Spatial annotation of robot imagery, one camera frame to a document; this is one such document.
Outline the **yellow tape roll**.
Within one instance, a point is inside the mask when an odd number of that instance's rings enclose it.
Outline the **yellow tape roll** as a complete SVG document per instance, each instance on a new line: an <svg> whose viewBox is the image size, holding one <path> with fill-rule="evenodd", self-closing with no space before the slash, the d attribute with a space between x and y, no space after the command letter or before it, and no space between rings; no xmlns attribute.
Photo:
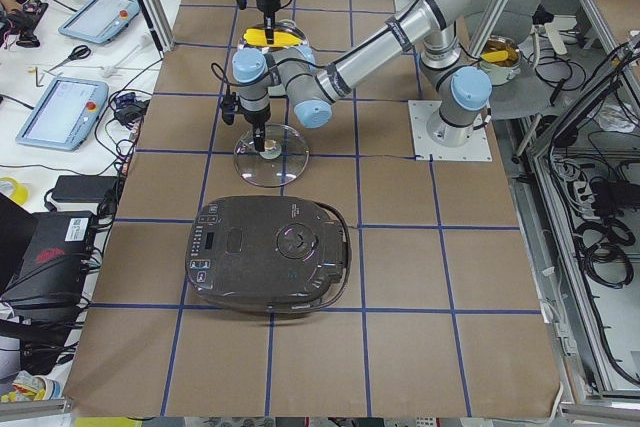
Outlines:
<svg viewBox="0 0 640 427"><path fill-rule="evenodd" d="M26 186L11 177L0 178L0 191L18 205L24 205L29 197Z"/></svg>

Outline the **black computer box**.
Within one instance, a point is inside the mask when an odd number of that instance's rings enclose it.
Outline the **black computer box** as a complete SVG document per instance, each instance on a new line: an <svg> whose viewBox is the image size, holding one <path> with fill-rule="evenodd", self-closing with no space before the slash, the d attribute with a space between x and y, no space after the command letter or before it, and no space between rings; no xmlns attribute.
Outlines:
<svg viewBox="0 0 640 427"><path fill-rule="evenodd" d="M1 301L32 320L73 321L92 255L89 211L31 214L1 197Z"/></svg>

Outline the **black rice cooker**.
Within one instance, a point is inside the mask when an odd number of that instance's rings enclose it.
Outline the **black rice cooker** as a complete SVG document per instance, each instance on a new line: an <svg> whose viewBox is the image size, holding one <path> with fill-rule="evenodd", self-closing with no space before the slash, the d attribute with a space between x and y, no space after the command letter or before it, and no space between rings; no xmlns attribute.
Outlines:
<svg viewBox="0 0 640 427"><path fill-rule="evenodd" d="M337 302L351 258L349 228L335 208L291 196L227 196L197 214L185 270L215 306L302 314Z"/></svg>

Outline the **pale green electric pot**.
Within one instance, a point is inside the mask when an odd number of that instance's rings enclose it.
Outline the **pale green electric pot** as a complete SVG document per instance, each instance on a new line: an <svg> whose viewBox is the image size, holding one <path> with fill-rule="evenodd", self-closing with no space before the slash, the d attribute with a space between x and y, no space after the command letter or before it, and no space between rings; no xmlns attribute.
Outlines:
<svg viewBox="0 0 640 427"><path fill-rule="evenodd" d="M282 51L297 50L312 64L310 69L315 69L314 64L316 63L316 59L309 45L307 36L292 19L284 19L276 22L273 27L273 32L274 40L272 43L269 43L263 25L250 27L240 36L237 48L239 50L243 48L256 48L263 54L274 56L277 60L283 60L285 58Z"/></svg>

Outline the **blue teach pendant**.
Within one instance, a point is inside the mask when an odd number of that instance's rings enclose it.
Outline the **blue teach pendant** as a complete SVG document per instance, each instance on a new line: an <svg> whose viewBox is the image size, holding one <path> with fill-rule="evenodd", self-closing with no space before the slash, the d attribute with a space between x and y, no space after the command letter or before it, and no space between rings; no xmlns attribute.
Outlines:
<svg viewBox="0 0 640 427"><path fill-rule="evenodd" d="M117 37L140 13L137 0L91 0L59 28L61 35L93 44Z"/></svg>
<svg viewBox="0 0 640 427"><path fill-rule="evenodd" d="M60 151L77 149L106 106L109 86L102 81L55 77L16 136L25 146Z"/></svg>

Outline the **black power adapter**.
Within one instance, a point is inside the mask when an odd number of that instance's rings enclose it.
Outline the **black power adapter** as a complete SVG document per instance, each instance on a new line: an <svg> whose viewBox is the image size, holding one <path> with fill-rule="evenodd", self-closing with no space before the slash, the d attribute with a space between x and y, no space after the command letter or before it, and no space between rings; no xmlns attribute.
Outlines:
<svg viewBox="0 0 640 427"><path fill-rule="evenodd" d="M58 203L99 203L115 188L115 176L59 176L51 198Z"/></svg>

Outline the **small pot on chair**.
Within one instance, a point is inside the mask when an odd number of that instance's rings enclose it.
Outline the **small pot on chair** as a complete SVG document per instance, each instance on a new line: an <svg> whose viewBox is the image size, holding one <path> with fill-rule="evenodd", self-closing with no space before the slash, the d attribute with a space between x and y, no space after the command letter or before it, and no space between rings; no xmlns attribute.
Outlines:
<svg viewBox="0 0 640 427"><path fill-rule="evenodd" d="M481 51L480 68L493 86L505 85L521 73L520 49L509 38L491 36Z"/></svg>

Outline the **black scissors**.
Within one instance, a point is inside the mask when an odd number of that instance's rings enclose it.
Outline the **black scissors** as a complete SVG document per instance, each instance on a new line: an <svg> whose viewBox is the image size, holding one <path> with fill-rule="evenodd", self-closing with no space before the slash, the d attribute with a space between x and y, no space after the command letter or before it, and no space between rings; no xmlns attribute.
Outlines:
<svg viewBox="0 0 640 427"><path fill-rule="evenodd" d="M51 67L51 70L58 69L70 62L83 60L88 58L92 53L91 48L86 44L81 44L74 47L71 52L60 62Z"/></svg>

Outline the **glass pot lid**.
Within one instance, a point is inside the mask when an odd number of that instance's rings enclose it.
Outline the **glass pot lid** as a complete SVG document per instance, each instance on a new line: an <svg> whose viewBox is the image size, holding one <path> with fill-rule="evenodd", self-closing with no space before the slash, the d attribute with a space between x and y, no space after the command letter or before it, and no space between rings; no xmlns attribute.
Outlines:
<svg viewBox="0 0 640 427"><path fill-rule="evenodd" d="M234 166L240 177L258 187L276 188L296 180L309 159L309 146L300 132L283 124L267 124L265 150L255 149L251 131L236 143Z"/></svg>

